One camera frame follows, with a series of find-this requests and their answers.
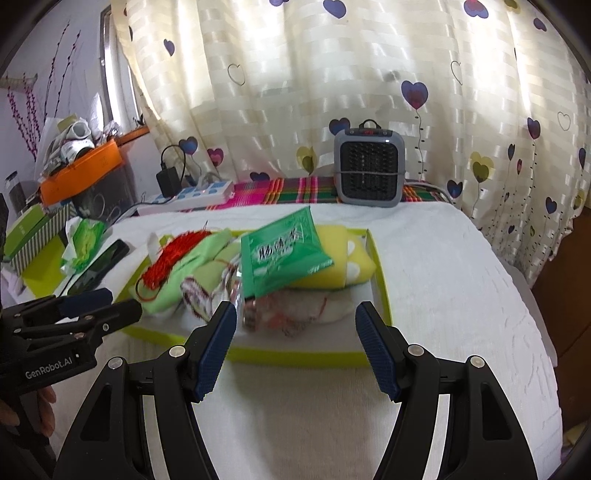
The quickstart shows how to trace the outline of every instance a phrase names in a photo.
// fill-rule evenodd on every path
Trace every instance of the blue rubber gripper pad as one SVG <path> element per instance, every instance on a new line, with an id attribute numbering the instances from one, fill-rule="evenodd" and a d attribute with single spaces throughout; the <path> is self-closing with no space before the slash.
<path id="1" fill-rule="evenodd" d="M 113 302 L 113 294 L 108 288 L 87 291 L 71 297 L 64 297 L 58 310 L 63 317 L 76 318 L 94 312 Z"/>
<path id="2" fill-rule="evenodd" d="M 378 381 L 379 389 L 386 393 L 390 400 L 396 401 L 400 395 L 400 387 L 396 382 L 394 360 L 363 305 L 359 305 L 355 312 L 355 328 L 374 371 L 375 379 Z"/>
<path id="3" fill-rule="evenodd" d="M 235 332 L 236 309 L 231 307 L 226 309 L 199 361 L 197 386 L 195 387 L 197 402 L 201 402 L 205 395 L 213 391 Z"/>

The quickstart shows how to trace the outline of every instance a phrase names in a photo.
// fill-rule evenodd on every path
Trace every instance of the plaid blanket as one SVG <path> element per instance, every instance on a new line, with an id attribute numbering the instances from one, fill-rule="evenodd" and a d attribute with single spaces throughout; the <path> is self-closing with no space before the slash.
<path id="1" fill-rule="evenodd" d="M 404 186 L 403 202 L 445 202 L 444 197 L 423 187 Z M 333 177 L 306 177 L 303 179 L 276 179 L 247 181 L 234 185 L 234 197 L 223 205 L 207 210 L 220 210 L 247 205 L 274 203 L 341 203 Z"/>

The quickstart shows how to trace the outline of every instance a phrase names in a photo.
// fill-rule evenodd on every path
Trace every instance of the red tinsel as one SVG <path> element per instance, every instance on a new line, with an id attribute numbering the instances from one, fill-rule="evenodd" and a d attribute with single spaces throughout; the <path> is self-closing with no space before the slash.
<path id="1" fill-rule="evenodd" d="M 160 257 L 141 276 L 146 288 L 158 290 L 168 280 L 171 270 L 175 264 L 187 255 L 205 237 L 212 233 L 207 230 L 198 232 L 186 232 L 164 247 Z"/>

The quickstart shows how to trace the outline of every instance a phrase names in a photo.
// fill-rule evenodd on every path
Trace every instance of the power strip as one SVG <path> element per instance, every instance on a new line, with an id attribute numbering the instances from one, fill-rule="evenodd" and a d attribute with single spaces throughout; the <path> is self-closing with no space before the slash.
<path id="1" fill-rule="evenodd" d="M 234 183 L 231 181 L 217 181 L 204 190 L 197 187 L 188 187 L 180 191 L 174 200 L 158 205 L 166 200 L 165 197 L 154 195 L 146 199 L 154 205 L 139 205 L 139 215 L 150 215 L 152 213 L 181 212 L 197 208 L 221 205 L 226 203 L 234 195 Z"/>

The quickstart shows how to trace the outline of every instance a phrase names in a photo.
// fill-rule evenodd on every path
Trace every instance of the black cable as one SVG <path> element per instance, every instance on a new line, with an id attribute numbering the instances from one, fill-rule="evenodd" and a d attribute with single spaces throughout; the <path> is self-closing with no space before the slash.
<path id="1" fill-rule="evenodd" d="M 173 147 L 181 148 L 178 145 L 169 145 L 164 150 L 162 150 L 162 153 L 160 154 L 160 166 L 162 167 L 163 170 L 166 169 L 166 163 L 164 163 L 164 152 L 166 152 L 169 148 L 173 148 Z M 187 168 L 187 153 L 182 148 L 181 148 L 181 151 L 183 152 L 183 172 L 181 173 L 181 182 L 182 182 L 184 179 L 185 169 Z"/>
<path id="2" fill-rule="evenodd" d="M 129 207 L 127 210 L 125 210 L 125 211 L 121 212 L 121 213 L 119 214 L 119 216 L 118 216 L 118 217 L 115 219 L 115 221 L 114 221 L 114 222 L 113 222 L 111 225 L 114 225 L 114 224 L 116 224 L 117 222 L 119 222 L 119 219 L 120 219 L 121 217 L 123 217 L 123 215 L 125 215 L 125 214 L 126 214 L 127 212 L 129 212 L 131 209 L 133 209 L 133 208 L 135 208 L 135 207 L 137 207 L 137 206 L 139 206 L 139 205 L 164 205 L 165 203 L 172 202 L 172 201 L 173 201 L 173 200 L 174 200 L 176 197 L 177 197 L 177 196 L 175 195 L 174 197 L 170 197 L 170 198 L 166 199 L 166 200 L 165 200 L 165 201 L 163 201 L 163 202 L 137 202 L 137 203 L 134 203 L 134 204 L 133 204 L 131 207 Z"/>

